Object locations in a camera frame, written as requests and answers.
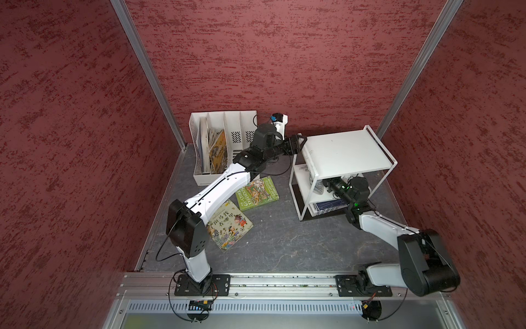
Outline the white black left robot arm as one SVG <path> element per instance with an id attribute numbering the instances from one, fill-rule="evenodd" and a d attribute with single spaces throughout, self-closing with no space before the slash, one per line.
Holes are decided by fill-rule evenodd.
<path id="1" fill-rule="evenodd" d="M 301 153 L 308 138 L 301 134 L 285 137 L 284 122 L 258 126 L 247 149 L 234 157 L 233 163 L 202 192 L 186 201 L 174 200 L 168 207 L 167 239 L 177 248 L 186 266 L 186 275 L 200 284 L 212 273 L 205 247 L 207 225 L 212 215 L 237 190 L 263 174 L 267 163 L 280 156 Z"/>

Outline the white two-tier bookshelf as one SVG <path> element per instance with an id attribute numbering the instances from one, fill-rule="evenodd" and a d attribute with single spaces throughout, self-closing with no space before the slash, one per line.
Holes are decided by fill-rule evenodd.
<path id="1" fill-rule="evenodd" d="M 315 193 L 317 182 L 383 171 L 384 176 L 370 188 L 375 193 L 397 165 L 369 125 L 361 130 L 308 137 L 301 153 L 293 158 L 289 180 L 299 220 L 320 218 L 326 212 L 318 211 L 316 205 L 334 200 L 327 191 Z"/>

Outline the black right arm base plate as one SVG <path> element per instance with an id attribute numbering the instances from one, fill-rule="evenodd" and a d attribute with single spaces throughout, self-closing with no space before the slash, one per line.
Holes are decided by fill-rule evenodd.
<path id="1" fill-rule="evenodd" d="M 388 286 L 374 285 L 365 274 L 337 275 L 334 277 L 340 297 L 392 297 Z"/>

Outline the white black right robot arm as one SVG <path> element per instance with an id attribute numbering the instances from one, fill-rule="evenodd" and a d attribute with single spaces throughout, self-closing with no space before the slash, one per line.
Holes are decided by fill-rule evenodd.
<path id="1" fill-rule="evenodd" d="M 369 200 L 366 178 L 323 180 L 328 192 L 345 202 L 348 222 L 391 245 L 399 253 L 397 264 L 372 264 L 362 276 L 367 285 L 400 287 L 422 297 L 435 292 L 454 291 L 460 274 L 444 241 L 435 230 L 419 230 L 383 216 Z"/>

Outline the grey knitted cloth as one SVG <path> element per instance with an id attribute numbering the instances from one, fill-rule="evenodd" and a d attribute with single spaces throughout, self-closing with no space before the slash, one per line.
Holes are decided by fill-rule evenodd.
<path id="1" fill-rule="evenodd" d="M 323 181 L 322 180 L 318 180 L 316 181 L 314 184 L 313 184 L 313 187 L 314 187 L 314 190 L 313 192 L 316 193 L 317 195 L 323 195 L 323 193 L 325 192 L 325 185 L 323 184 Z"/>

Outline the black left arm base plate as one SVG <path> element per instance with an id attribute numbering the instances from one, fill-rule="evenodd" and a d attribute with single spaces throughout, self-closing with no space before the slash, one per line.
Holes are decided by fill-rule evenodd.
<path id="1" fill-rule="evenodd" d="M 209 274 L 203 281 L 197 282 L 188 274 L 181 274 L 175 279 L 175 296 L 228 296 L 230 292 L 231 275 Z"/>

